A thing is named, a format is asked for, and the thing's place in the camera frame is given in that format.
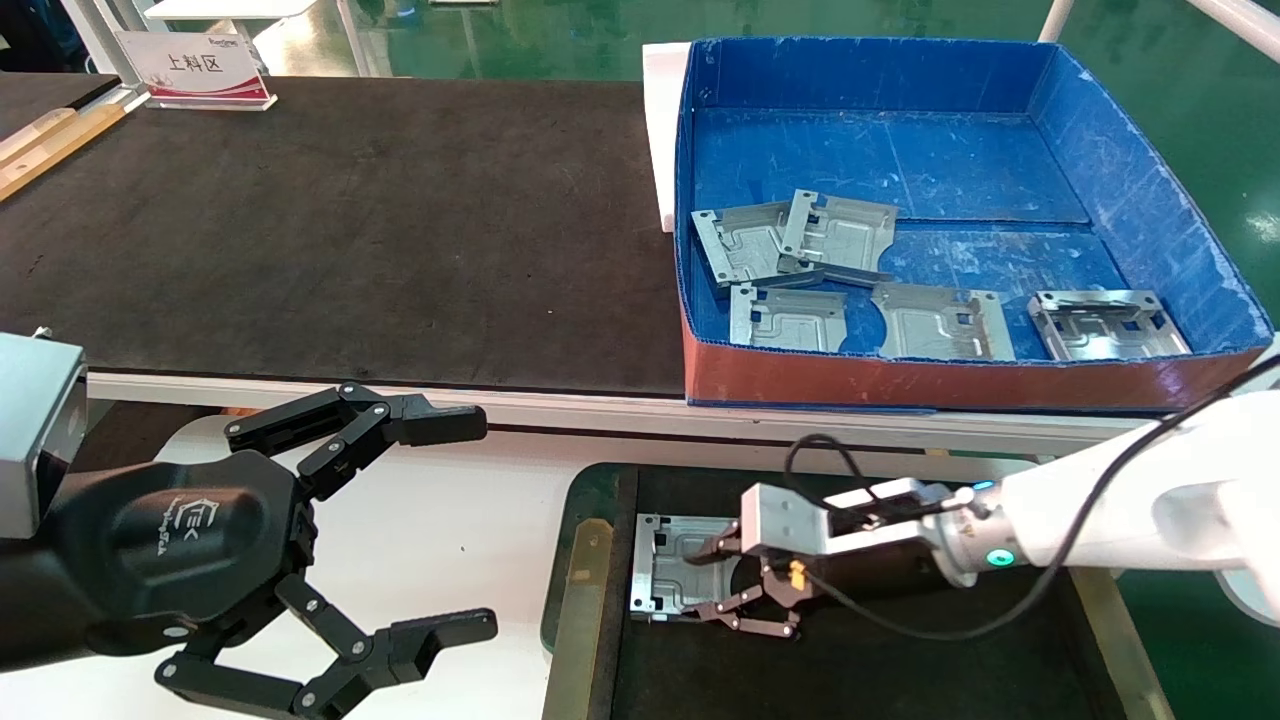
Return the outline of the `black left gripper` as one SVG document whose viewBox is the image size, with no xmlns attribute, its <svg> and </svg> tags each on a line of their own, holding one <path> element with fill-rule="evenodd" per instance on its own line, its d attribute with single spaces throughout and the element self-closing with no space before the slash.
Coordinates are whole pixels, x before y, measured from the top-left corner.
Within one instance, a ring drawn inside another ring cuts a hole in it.
<svg viewBox="0 0 1280 720">
<path fill-rule="evenodd" d="M 141 656 L 196 635 L 156 683 L 265 719 L 344 719 L 376 691 L 421 682 L 443 650 L 494 639 L 494 611 L 364 633 L 300 577 L 317 536 L 308 498 L 330 498 L 393 446 L 486 433 L 479 406 L 344 383 L 233 420 L 225 437 L 237 454 L 214 462 L 72 474 L 33 537 L 3 542 L 3 670 Z M 269 459 L 316 441 L 297 464 L 300 483 Z M 283 607 L 335 652 L 324 673 L 296 682 L 218 664 L 227 643 L 246 642 Z"/>
</svg>

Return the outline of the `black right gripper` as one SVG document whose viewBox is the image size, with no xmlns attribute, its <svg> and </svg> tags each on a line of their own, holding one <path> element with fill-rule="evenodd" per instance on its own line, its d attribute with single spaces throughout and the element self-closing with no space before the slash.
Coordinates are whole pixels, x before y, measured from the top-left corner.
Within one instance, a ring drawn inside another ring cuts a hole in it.
<svg viewBox="0 0 1280 720">
<path fill-rule="evenodd" d="M 739 528 L 727 528 L 705 538 L 694 551 L 684 556 L 684 561 L 692 566 L 705 566 L 740 557 L 742 555 L 740 536 Z M 956 587 L 936 562 L 933 547 L 923 539 L 877 544 L 841 555 L 795 553 L 794 559 L 814 571 L 826 584 L 858 602 L 950 591 Z M 765 598 L 763 588 L 753 585 L 727 600 L 696 603 L 690 614 L 699 623 L 718 623 L 739 633 L 788 641 L 799 638 L 800 615 L 792 610 L 788 610 L 783 621 L 742 615 L 746 606 L 762 598 Z"/>
</svg>

